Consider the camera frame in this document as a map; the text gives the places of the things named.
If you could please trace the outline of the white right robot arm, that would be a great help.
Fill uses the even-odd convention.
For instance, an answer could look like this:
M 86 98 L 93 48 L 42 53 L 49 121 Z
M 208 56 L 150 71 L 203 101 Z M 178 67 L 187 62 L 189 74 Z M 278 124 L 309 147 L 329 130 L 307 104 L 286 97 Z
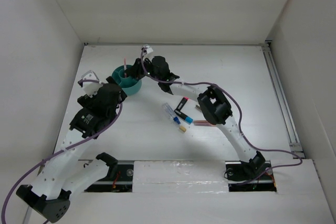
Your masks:
M 233 116 L 230 102 L 218 86 L 208 84 L 206 89 L 202 90 L 197 87 L 197 83 L 187 84 L 178 81 L 179 76 L 170 72 L 169 65 L 162 56 L 155 56 L 151 60 L 137 58 L 134 65 L 126 68 L 125 72 L 128 77 L 137 80 L 149 77 L 158 83 L 163 92 L 186 95 L 196 101 L 204 119 L 225 135 L 238 155 L 240 161 L 238 171 L 243 175 L 242 178 L 235 178 L 235 181 L 254 180 L 262 175 L 266 160 L 260 150 L 246 141 Z

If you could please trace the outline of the pink highlighter clear cap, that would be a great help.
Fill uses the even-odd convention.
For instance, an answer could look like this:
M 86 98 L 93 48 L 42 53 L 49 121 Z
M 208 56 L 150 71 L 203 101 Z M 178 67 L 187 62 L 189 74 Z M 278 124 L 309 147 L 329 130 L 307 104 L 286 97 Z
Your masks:
M 195 126 L 213 126 L 212 124 L 210 124 L 208 121 L 206 120 L 195 120 L 193 121 L 193 124 Z

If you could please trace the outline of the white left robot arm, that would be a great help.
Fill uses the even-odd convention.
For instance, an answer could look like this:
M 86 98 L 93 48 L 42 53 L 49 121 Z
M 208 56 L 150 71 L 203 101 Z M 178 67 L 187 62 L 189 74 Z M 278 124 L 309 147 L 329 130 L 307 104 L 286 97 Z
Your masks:
M 78 98 L 81 109 L 69 124 L 69 130 L 56 150 L 46 160 L 43 170 L 30 185 L 21 185 L 16 195 L 48 222 L 59 221 L 71 200 L 94 182 L 112 180 L 117 175 L 118 160 L 103 152 L 86 168 L 75 172 L 79 158 L 119 117 L 127 95 L 112 78 L 105 83 L 81 79 L 85 95 Z

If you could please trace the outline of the thin pink pen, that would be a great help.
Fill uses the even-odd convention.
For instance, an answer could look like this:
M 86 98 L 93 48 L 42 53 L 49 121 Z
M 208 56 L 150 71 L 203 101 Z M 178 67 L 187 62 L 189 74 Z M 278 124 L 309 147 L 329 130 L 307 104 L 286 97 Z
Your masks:
M 126 58 L 124 58 L 124 60 L 123 60 L 123 69 L 124 69 L 124 78 L 127 78 L 127 73 L 126 73 L 126 70 L 127 70 Z

